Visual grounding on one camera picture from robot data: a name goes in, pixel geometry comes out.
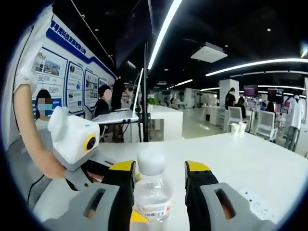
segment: column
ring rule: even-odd
[[[262,102],[268,103],[268,95],[267,94],[261,94],[261,99],[262,99]]]
[[[235,100],[238,101],[239,97],[240,97],[240,87],[239,87],[239,82],[235,81],[233,79],[226,79],[226,80],[221,80],[219,81],[219,105],[221,107],[225,106],[225,98],[226,95],[228,93],[228,91],[230,91],[231,88],[235,89]]]
[[[191,88],[185,89],[185,104],[187,108],[193,107],[193,91]]]

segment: paper cup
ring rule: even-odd
[[[245,133],[245,129],[246,129],[246,123],[241,122],[239,124],[239,126],[240,126],[239,133],[240,134],[244,134]]]
[[[231,134],[236,135],[239,133],[240,125],[239,124],[231,124]]]

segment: ceiling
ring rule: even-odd
[[[110,57],[85,26],[71,0],[55,0],[54,12],[107,66],[114,67],[115,40],[138,0],[74,0],[75,5]],[[172,0],[152,0],[153,45]],[[193,79],[175,89],[218,87],[232,75],[276,70],[308,72],[308,64],[281,63],[246,67],[210,77],[207,73],[249,62],[300,58],[301,44],[308,42],[305,6],[301,0],[183,0],[176,12],[149,72],[148,88],[166,81],[166,87]],[[228,55],[214,63],[191,59],[206,42],[221,47]],[[129,56],[137,68],[143,67],[143,44]],[[270,73],[234,77],[244,85],[304,86],[304,75]]]

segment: hand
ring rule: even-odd
[[[87,174],[89,175],[89,177],[91,178],[93,182],[101,182],[104,178],[104,176],[100,176],[100,175],[97,175],[97,174],[94,174],[88,171],[87,171]]]

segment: white sleeve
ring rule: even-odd
[[[32,93],[36,89],[38,80],[35,72],[35,61],[46,38],[46,32],[51,25],[52,16],[52,6],[49,6],[38,16],[36,23],[32,26],[31,33],[28,36],[18,62],[14,93],[23,84],[29,84]]]

